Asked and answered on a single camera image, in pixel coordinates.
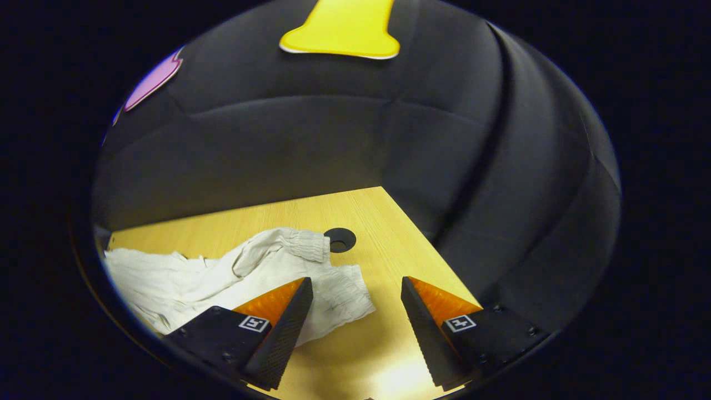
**black grommet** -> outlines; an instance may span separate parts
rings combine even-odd
[[[346,228],[333,228],[324,233],[331,240],[331,252],[343,253],[356,245],[356,235]]]

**black metal bracket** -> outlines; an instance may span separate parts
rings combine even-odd
[[[401,300],[432,381],[444,390],[490,377],[549,335],[501,305],[437,326],[407,277]]]
[[[265,318],[213,306],[165,340],[232,381],[277,389],[313,298],[311,278],[305,278],[274,327]]]

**white garment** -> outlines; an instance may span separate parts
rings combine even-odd
[[[220,259],[126,248],[105,255],[109,275],[127,304],[166,335],[209,307],[231,310],[306,276],[311,277],[314,300],[297,346],[375,311],[360,267],[333,267],[330,241],[322,233],[270,229]]]

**textured rubber surface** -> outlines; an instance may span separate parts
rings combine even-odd
[[[459,381],[468,374],[465,364],[447,343],[447,339],[437,327],[434,318],[427,311],[427,306],[422,302],[408,277],[402,278],[400,299],[407,311],[407,317],[410,319],[434,385],[442,386],[444,390],[450,389],[453,382]]]
[[[313,299],[311,278],[305,278],[279,322],[245,365],[249,383],[264,390],[279,388]]]

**black padded wall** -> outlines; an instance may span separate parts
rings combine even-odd
[[[315,0],[277,0],[181,51],[109,130],[94,189],[111,231],[382,185],[482,302],[547,331],[604,272],[620,219],[609,138],[530,46],[437,0],[396,0],[391,60],[278,47]]]
[[[399,0],[391,60],[280,50],[314,4],[267,3],[181,51],[176,76],[107,134],[99,224],[384,185],[423,232],[436,231],[498,108],[493,34],[448,4]]]
[[[494,28],[510,68],[499,144],[439,251],[482,302],[549,332],[568,323],[609,262],[621,212],[602,123],[570,80]]]

